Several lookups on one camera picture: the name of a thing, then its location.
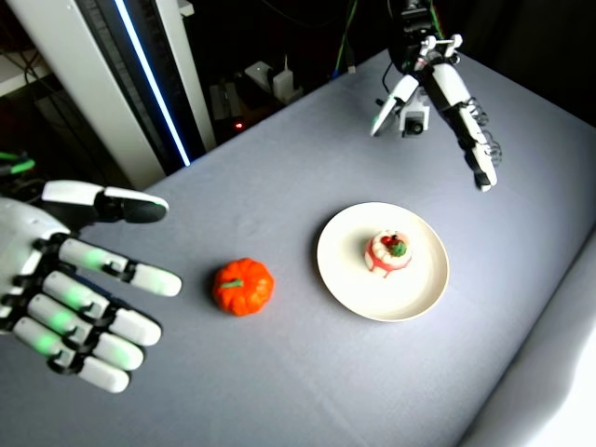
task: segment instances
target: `gray tablecloth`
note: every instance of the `gray tablecloth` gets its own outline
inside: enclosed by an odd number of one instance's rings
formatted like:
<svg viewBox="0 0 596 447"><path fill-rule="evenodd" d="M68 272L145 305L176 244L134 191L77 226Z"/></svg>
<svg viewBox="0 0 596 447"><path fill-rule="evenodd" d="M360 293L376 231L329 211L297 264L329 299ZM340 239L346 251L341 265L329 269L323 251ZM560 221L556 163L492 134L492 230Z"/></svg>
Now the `gray tablecloth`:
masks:
<svg viewBox="0 0 596 447"><path fill-rule="evenodd" d="M87 231L177 272L183 292L112 287L165 327L122 395L53 374L2 338L2 445L454 445L595 221L596 130L464 59L504 149L500 183L482 194L435 112L421 138L368 136L387 62L373 58L152 188L171 205L162 223ZM322 226L366 201L416 212L447 248L449 287L422 318L358 317L318 276ZM265 262L277 289L262 313L233 318L212 303L210 280L244 256Z"/></svg>

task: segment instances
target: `white plate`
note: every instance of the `white plate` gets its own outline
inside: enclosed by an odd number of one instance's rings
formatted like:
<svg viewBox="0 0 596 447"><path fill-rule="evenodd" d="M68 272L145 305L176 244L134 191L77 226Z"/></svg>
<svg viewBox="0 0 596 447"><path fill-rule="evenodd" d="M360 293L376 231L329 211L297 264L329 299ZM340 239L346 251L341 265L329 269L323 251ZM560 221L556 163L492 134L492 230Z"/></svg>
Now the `white plate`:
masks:
<svg viewBox="0 0 596 447"><path fill-rule="evenodd" d="M410 237L412 260L382 278L364 263L366 242L382 230ZM449 280L447 252L434 230L413 212L388 203L347 208L325 226L317 248L318 270L333 296L363 317L404 321L427 312Z"/></svg>

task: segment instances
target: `robotic arm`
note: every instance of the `robotic arm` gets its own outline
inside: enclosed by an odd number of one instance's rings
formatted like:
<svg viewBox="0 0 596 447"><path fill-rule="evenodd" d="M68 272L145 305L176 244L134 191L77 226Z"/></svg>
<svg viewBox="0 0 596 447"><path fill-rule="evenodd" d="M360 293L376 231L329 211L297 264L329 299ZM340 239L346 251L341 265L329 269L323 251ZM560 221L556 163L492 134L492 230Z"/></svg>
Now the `robotic arm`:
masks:
<svg viewBox="0 0 596 447"><path fill-rule="evenodd" d="M45 184L39 207L0 197L0 330L13 332L54 372L121 392L142 364L141 346L157 343L161 328L76 269L164 296L176 295L182 281L83 242L65 223L77 229L119 219L150 223L166 215L168 204L135 191L60 181Z"/></svg>
<svg viewBox="0 0 596 447"><path fill-rule="evenodd" d="M483 129L488 116L470 96L454 68L459 62L456 50L462 45L461 35L442 39L430 0L400 0L388 4L396 30L389 44L389 54L404 77L389 93L374 120L371 134L376 135L392 114L400 118L402 136L421 134L428 129L430 109L426 99L429 98L454 131L464 150L464 158L474 172L476 186L488 191L497 182L494 168L500 162L501 148Z"/></svg>

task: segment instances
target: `small cake on plate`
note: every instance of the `small cake on plate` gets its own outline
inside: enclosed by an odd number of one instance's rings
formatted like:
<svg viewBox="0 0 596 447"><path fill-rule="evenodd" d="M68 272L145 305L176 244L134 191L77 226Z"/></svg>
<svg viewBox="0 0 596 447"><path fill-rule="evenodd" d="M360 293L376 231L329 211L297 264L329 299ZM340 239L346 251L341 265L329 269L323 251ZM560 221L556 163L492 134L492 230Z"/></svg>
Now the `small cake on plate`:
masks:
<svg viewBox="0 0 596 447"><path fill-rule="evenodd" d="M382 231L366 244L364 261L375 275L389 274L406 267L412 260L410 239L399 231Z"/></svg>

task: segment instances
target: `led light strip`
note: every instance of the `led light strip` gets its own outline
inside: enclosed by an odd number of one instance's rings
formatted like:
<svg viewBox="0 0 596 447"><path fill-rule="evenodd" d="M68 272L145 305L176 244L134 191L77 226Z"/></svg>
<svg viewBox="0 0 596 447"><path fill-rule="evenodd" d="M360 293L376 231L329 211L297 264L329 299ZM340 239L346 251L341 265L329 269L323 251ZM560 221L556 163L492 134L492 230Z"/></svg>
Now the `led light strip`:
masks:
<svg viewBox="0 0 596 447"><path fill-rule="evenodd" d="M190 166L190 161L188 159L188 155L184 150L183 142L180 140L178 136L178 130L174 126L174 122L171 120L171 116L169 115L168 107L164 102L164 98L161 96L161 91L159 91L159 87L157 86L156 78L153 75L153 71L149 66L149 61L145 57L145 53L142 50L141 41L139 40L139 36L134 29L134 25L132 24L132 20L130 20L130 15L127 10L126 5L124 4L124 0L115 0L115 5L118 8L118 13L120 14L120 18L124 22L124 26L127 29L127 33L130 37L130 42L134 46L134 50L137 53L137 57L141 62L142 70L145 72L145 76L149 81L149 85L151 86L151 90L153 94L156 96L157 104L159 104L159 109L161 110L161 114L166 118L166 123L168 124L169 131L174 138L174 142L176 143L176 147L178 148L178 152L180 152L180 156L183 158L183 162L185 166Z"/></svg>

